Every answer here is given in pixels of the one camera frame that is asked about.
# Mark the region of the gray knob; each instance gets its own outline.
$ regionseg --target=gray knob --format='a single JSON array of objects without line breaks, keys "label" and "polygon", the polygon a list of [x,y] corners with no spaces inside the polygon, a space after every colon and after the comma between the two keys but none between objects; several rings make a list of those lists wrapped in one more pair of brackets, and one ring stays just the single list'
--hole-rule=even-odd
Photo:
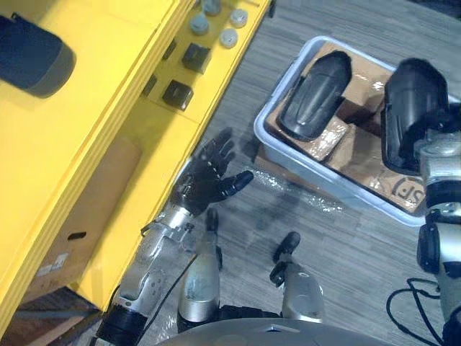
[{"label": "gray knob", "polygon": [[227,49],[234,47],[238,41],[237,30],[235,30],[233,27],[224,29],[221,32],[221,35],[219,35],[219,41],[221,42],[221,45]]},{"label": "gray knob", "polygon": [[204,14],[198,14],[190,20],[190,30],[199,36],[208,32],[208,20]]},{"label": "gray knob", "polygon": [[248,12],[244,9],[234,9],[230,14],[230,23],[236,27],[244,27],[248,21]]},{"label": "gray knob", "polygon": [[203,0],[203,9],[209,16],[217,16],[221,12],[221,0]]}]

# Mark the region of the brown cardboard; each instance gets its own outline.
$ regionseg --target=brown cardboard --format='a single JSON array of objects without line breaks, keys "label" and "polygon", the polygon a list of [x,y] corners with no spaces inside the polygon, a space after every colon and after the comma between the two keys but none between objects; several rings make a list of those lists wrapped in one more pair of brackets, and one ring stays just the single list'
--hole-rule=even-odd
[{"label": "brown cardboard", "polygon": [[414,212],[424,199],[422,181],[385,167],[380,138],[355,125],[350,126],[326,165],[408,212]]},{"label": "brown cardboard", "polygon": [[139,162],[141,151],[116,138],[72,207],[22,303],[78,280]]},{"label": "brown cardboard", "polygon": [[378,111],[360,127],[365,131],[381,137],[381,111],[384,109],[384,104],[378,108]]},{"label": "brown cardboard", "polygon": [[335,197],[329,195],[327,192],[323,191],[321,188],[318,186],[312,185],[308,182],[306,182],[303,178],[301,178],[299,175],[296,175],[293,172],[290,172],[288,169],[279,166],[278,164],[270,161],[266,153],[264,152],[264,147],[260,146],[258,150],[258,155],[254,159],[255,165],[258,167],[264,169],[265,171],[268,171],[272,173],[273,175],[276,175],[280,178],[283,178],[285,180],[288,180],[289,182],[294,182],[295,184],[298,184],[300,186],[306,187],[309,190],[316,191],[319,195],[322,195],[324,197],[328,197],[330,199],[335,199]]},{"label": "brown cardboard", "polygon": [[266,126],[268,130],[274,136],[299,149],[302,153],[312,156],[317,161],[323,161],[347,132],[348,125],[338,117],[333,116],[322,134],[313,141],[304,142],[290,137],[277,124],[277,117],[283,110],[288,98],[289,95],[267,117]]},{"label": "brown cardboard", "polygon": [[345,98],[345,103],[341,105],[343,110],[338,111],[337,115],[343,120],[347,119],[348,123],[355,123],[359,119],[369,117],[377,112],[384,99],[384,86],[392,72],[362,56],[358,56],[350,50],[327,42],[323,44],[314,58],[308,63],[302,75],[307,75],[312,65],[319,58],[335,50],[347,53],[351,58],[352,65],[352,78],[342,95]]}]

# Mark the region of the yellow shelf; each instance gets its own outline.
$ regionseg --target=yellow shelf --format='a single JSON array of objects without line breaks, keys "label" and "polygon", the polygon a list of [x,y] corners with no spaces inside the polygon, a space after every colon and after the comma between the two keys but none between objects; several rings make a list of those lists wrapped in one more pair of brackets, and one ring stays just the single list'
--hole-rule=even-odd
[{"label": "yellow shelf", "polygon": [[[163,208],[175,176],[189,158],[208,120],[218,105],[246,47],[264,16],[269,0],[223,1],[223,12],[208,17],[210,31],[201,37],[189,30],[188,14],[176,36],[177,46],[168,60],[161,61],[154,75],[158,79],[148,97],[140,97],[128,115],[120,135],[143,150],[141,163],[133,175],[117,210],[104,231],[80,282],[71,285],[78,294],[105,309],[109,298],[130,263],[140,241],[140,229]],[[235,8],[245,9],[249,20],[238,29],[237,46],[225,49],[218,42],[228,15]],[[212,48],[205,73],[197,74],[181,65],[191,42]],[[161,96],[172,79],[190,85],[194,96],[182,112],[166,105]]]},{"label": "yellow shelf", "polygon": [[192,0],[0,0],[76,54],[38,99],[0,82],[0,335]]}]

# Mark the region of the black square component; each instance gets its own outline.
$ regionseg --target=black square component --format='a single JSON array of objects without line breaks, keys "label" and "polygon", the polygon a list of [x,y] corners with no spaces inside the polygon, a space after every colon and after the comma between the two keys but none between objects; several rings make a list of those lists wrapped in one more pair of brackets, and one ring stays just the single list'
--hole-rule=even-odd
[{"label": "black square component", "polygon": [[162,99],[172,107],[185,110],[193,95],[194,92],[190,86],[172,80],[168,88],[166,88]]}]

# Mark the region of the black cable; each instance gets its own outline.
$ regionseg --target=black cable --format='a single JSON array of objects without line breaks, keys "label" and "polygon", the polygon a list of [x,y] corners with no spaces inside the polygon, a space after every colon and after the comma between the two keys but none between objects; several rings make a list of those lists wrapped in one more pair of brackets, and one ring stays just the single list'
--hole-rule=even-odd
[{"label": "black cable", "polygon": [[418,293],[416,292],[416,289],[415,289],[415,286],[413,285],[413,282],[416,282],[416,283],[427,283],[427,284],[430,284],[430,285],[437,285],[437,283],[435,283],[434,281],[430,281],[430,280],[424,280],[424,279],[418,279],[418,278],[411,278],[411,279],[407,279],[407,284],[408,286],[410,286],[411,288],[411,292],[413,294],[413,297],[415,298],[415,302],[416,302],[416,305],[418,306],[418,311],[419,311],[419,314],[421,315],[427,329],[429,329],[429,331],[431,332],[432,336],[434,337],[435,340],[437,340],[437,342],[441,345],[444,344],[442,338],[437,334],[437,332],[435,331],[435,329],[433,328],[431,322],[429,321],[429,319],[427,318],[427,315],[426,315],[426,312],[424,311],[424,308],[423,306],[421,305],[421,301],[419,300],[419,297],[418,297]]},{"label": "black cable", "polygon": [[[424,344],[426,345],[430,345],[430,346],[443,346],[444,345],[444,342],[443,340],[440,338],[440,336],[435,332],[431,322],[429,321],[429,319],[427,318],[427,315],[426,315],[426,312],[424,311],[423,309],[423,306],[421,305],[421,301],[418,297],[418,294],[421,294],[422,296],[425,296],[427,298],[430,298],[430,299],[440,299],[440,296],[436,296],[436,295],[432,295],[428,292],[426,292],[425,290],[420,290],[420,289],[417,289],[414,287],[413,285],[413,282],[417,282],[417,283],[427,283],[427,284],[430,284],[430,285],[435,285],[437,286],[437,283],[434,282],[434,281],[430,281],[430,280],[424,280],[424,279],[418,279],[418,278],[410,278],[410,279],[407,279],[407,284],[410,288],[402,288],[400,290],[395,290],[394,292],[392,292],[389,297],[388,297],[388,300],[386,301],[386,312],[388,313],[388,316],[390,318],[390,320],[397,326],[397,328],[399,328],[400,331],[402,331],[403,333],[405,334],[408,334],[412,337],[414,337],[415,339],[423,342]],[[438,342],[437,344],[430,341],[430,340],[427,340],[425,338],[423,338],[422,336],[420,335],[417,335],[415,333],[413,333],[411,330],[409,330],[407,327],[405,327],[404,325],[402,325],[400,322],[398,322],[395,317],[392,315],[392,312],[390,310],[390,304],[392,302],[392,300],[394,299],[394,297],[396,297],[397,295],[401,294],[401,293],[405,293],[405,292],[411,292],[413,294],[413,297],[415,299],[415,302],[416,302],[416,306],[418,307],[418,311],[421,315],[421,318],[423,319],[426,327],[429,329],[429,331],[431,332],[432,336],[434,337],[434,339]]]},{"label": "black cable", "polygon": [[144,328],[143,332],[141,333],[141,335],[139,336],[139,340],[138,340],[138,343],[141,341],[141,339],[143,338],[144,334],[148,331],[148,329],[151,327],[152,323],[156,320],[158,314],[160,313],[160,310],[161,308],[163,307],[163,305],[165,304],[166,302],[166,299],[169,297],[169,295],[171,294],[171,292],[173,291],[173,289],[176,287],[176,285],[178,284],[178,282],[181,280],[181,278],[184,276],[184,274],[186,273],[186,271],[190,268],[190,266],[192,265],[192,263],[195,262],[195,260],[197,259],[197,254],[193,256],[193,258],[190,260],[189,264],[184,268],[184,270],[181,272],[181,274],[178,276],[178,278],[174,281],[173,285],[171,285],[170,289],[168,290],[168,292],[166,292],[166,295],[164,296],[164,298],[161,300],[160,304],[158,305],[158,308],[155,312],[155,314],[152,316],[152,319],[146,324],[146,327]]}]

